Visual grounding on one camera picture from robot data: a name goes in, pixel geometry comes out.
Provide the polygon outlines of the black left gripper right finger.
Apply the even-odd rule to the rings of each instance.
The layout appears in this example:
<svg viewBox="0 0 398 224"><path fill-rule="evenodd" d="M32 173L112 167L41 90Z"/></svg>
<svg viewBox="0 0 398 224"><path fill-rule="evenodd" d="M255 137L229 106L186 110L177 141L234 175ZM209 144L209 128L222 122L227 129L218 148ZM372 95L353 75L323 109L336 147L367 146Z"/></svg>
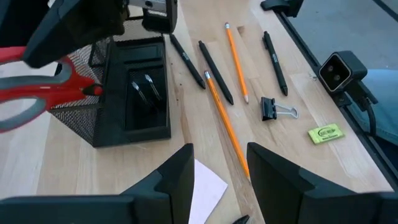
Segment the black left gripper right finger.
<svg viewBox="0 0 398 224"><path fill-rule="evenodd" d="M398 193L356 193L247 144L252 187L266 224L398 224Z"/></svg>

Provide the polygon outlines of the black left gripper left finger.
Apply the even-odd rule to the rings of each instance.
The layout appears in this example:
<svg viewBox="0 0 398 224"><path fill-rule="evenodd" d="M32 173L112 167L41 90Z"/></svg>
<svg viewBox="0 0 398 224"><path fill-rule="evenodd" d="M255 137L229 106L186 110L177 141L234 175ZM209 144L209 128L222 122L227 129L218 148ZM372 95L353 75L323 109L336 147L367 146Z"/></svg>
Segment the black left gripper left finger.
<svg viewBox="0 0 398 224"><path fill-rule="evenodd" d="M0 224L188 224L193 144L117 195L56 195L0 200Z"/></svg>

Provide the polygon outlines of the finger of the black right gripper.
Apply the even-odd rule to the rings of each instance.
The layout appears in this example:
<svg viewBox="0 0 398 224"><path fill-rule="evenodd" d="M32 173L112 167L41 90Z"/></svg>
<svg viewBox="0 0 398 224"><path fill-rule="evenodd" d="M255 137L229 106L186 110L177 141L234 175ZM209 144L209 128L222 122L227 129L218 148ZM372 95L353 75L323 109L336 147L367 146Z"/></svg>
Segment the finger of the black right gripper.
<svg viewBox="0 0 398 224"><path fill-rule="evenodd" d="M40 68L84 46L124 33L129 0L55 0L29 39L23 61Z"/></svg>
<svg viewBox="0 0 398 224"><path fill-rule="evenodd" d="M142 9L142 26L146 30L170 34L175 30L177 24L177 3L178 0L165 0L166 12L156 12L148 9Z"/></svg>

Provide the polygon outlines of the pink sticky note pad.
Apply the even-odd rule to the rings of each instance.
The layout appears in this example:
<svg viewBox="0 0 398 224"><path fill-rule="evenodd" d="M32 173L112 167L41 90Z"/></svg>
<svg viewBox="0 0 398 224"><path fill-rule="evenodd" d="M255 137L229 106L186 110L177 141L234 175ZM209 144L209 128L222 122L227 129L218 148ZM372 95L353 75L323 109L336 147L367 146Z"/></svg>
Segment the pink sticky note pad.
<svg viewBox="0 0 398 224"><path fill-rule="evenodd" d="M228 184L197 159L194 168L194 188L188 224L205 224Z"/></svg>

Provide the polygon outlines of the black pen with grey print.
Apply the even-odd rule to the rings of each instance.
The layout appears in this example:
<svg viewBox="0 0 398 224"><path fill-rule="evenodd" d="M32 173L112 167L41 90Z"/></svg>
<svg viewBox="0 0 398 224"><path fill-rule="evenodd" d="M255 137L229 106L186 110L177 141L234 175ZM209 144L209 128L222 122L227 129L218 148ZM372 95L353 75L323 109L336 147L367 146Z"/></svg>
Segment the black pen with grey print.
<svg viewBox="0 0 398 224"><path fill-rule="evenodd" d="M170 41L172 45L175 47L176 51L178 52L179 56L182 58L184 64L187 66L189 72L191 73L192 77L196 81L196 83L202 88L206 89L205 82L203 79L200 77L199 72L195 68L194 64L190 60L189 56L187 55L186 51L184 51L183 47L180 45L179 41L177 38L173 35L170 34Z"/></svg>
<svg viewBox="0 0 398 224"><path fill-rule="evenodd" d="M279 59L278 59L276 51L274 49L271 37L267 31L264 31L264 36L263 36L262 40L263 40L266 50L268 51L268 53L270 55L272 66L274 68L275 75L276 75L280 90L285 96L288 96L288 88L287 88L287 84L285 82L284 74L280 67Z"/></svg>

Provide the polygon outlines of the black binder clip silver handles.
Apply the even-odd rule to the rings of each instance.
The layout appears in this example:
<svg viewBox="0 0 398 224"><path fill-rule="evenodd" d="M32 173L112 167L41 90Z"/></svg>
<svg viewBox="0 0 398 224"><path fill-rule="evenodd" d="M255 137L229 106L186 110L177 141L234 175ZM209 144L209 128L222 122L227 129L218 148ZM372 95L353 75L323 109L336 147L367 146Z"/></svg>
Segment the black binder clip silver handles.
<svg viewBox="0 0 398 224"><path fill-rule="evenodd" d="M150 85L150 87L151 87L151 89L152 89L152 92L153 92L153 94L155 95L155 97L157 98L157 100L158 100L158 101L162 101L162 97L160 96L160 93L159 93L158 90L156 89L155 84L154 84L152 78L150 77L150 75L145 74L144 77L145 77L145 79L147 80L147 82L149 83L149 85ZM150 100L148 100L148 99L146 98L146 96L145 96L144 93L141 91L139 85L138 85L136 82L132 81L132 82L131 82L131 85L132 85L132 87L138 92L138 94L139 94L141 100L144 102L144 104L145 104L147 107L152 108L152 107L155 106L155 104L153 104L153 102L151 102Z"/></svg>
<svg viewBox="0 0 398 224"><path fill-rule="evenodd" d="M261 98L262 120L277 119L278 115L287 115L295 119L299 118L299 112L294 107L287 107L277 104L274 98Z"/></svg>

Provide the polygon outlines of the red grey handled scissors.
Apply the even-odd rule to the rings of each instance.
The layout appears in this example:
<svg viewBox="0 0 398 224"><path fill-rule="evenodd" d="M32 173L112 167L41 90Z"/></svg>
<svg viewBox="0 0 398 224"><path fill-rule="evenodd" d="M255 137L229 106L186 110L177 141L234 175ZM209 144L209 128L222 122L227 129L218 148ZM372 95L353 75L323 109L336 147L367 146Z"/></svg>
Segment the red grey handled scissors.
<svg viewBox="0 0 398 224"><path fill-rule="evenodd" d="M62 65L62 69L53 77L26 75L0 78L0 104L20 99L35 100L25 111L0 121L0 133L31 122L53 106L103 94L103 86L81 76L69 57L64 56L57 63Z"/></svg>

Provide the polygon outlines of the yellow-green eraser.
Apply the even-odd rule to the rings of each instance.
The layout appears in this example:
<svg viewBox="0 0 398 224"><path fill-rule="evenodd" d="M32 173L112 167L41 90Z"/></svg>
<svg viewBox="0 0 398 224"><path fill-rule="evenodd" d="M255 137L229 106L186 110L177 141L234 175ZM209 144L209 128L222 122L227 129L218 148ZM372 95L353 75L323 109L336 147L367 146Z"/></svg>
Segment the yellow-green eraser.
<svg viewBox="0 0 398 224"><path fill-rule="evenodd" d="M321 144L345 136L339 126L335 123L311 129L308 131L308 135L314 144Z"/></svg>

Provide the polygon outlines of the orange pencil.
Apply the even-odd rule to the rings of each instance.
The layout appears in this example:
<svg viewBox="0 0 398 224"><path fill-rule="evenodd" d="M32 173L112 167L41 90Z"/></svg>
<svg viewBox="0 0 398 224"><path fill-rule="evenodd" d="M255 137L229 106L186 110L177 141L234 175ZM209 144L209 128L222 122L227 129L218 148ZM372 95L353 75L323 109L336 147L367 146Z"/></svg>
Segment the orange pencil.
<svg viewBox="0 0 398 224"><path fill-rule="evenodd" d="M249 95L248 95L248 91L247 91L246 84L245 84L245 81L244 81L243 71L242 71L242 68L241 68L241 64L240 64L240 61L239 61L238 53L237 53L236 46L235 46L235 43L234 43L234 39L233 39L233 35L232 35L232 32L231 32L230 24L228 22L226 22L224 27L226 29L226 33L227 33L227 36L228 36L228 41L229 41L229 44L230 44L230 47L231 47L231 52L232 52L232 56L233 56L234 65L236 67L236 71L237 71L237 74L238 74L238 80L239 80L239 84L240 84L240 87L241 87L241 92L242 92L244 101L248 104L249 103Z"/></svg>
<svg viewBox="0 0 398 224"><path fill-rule="evenodd" d="M249 176L249 168L248 168L248 164L245 160L244 154L243 154L243 150L241 149L241 146L239 144L239 141L236 137L236 133L234 132L233 126L231 124L231 121L229 119L229 116L226 112L226 109L223 106L223 103L220 100L219 94L217 92L217 89L215 87L215 84L213 83L213 80L211 78L210 72L208 70L204 71L204 76L206 79L206 82L210 88L211 94L213 96L213 99L215 101L216 107L218 109L218 112L221 116L221 119L223 121L223 124L227 130L229 139L233 145L233 149L237 155L237 158L239 160L239 163L244 171L244 174L246 176L246 178L248 180L250 180L250 176Z"/></svg>

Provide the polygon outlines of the black mesh desk organizer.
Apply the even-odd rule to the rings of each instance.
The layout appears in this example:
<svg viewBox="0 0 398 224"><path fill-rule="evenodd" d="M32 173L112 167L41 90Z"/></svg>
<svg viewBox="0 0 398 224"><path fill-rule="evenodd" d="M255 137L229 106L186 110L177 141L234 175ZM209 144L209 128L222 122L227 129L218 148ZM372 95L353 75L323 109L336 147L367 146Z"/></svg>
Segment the black mesh desk organizer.
<svg viewBox="0 0 398 224"><path fill-rule="evenodd" d="M125 33L83 47L69 57L77 72L103 86L101 96L54 106L50 113L93 147L171 137L165 41L145 30L141 16L124 21ZM145 79L148 74L162 97L158 101ZM136 82L147 107L131 82Z"/></svg>

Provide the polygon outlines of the black table edge clamp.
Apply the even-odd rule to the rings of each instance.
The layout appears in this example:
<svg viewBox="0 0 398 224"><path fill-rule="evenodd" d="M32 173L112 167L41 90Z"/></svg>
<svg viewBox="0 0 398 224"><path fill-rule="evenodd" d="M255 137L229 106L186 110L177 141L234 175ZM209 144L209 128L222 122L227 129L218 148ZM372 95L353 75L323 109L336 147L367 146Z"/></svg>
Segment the black table edge clamp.
<svg viewBox="0 0 398 224"><path fill-rule="evenodd" d="M283 12L287 17L297 17L304 0L263 0L260 3L264 11Z"/></svg>

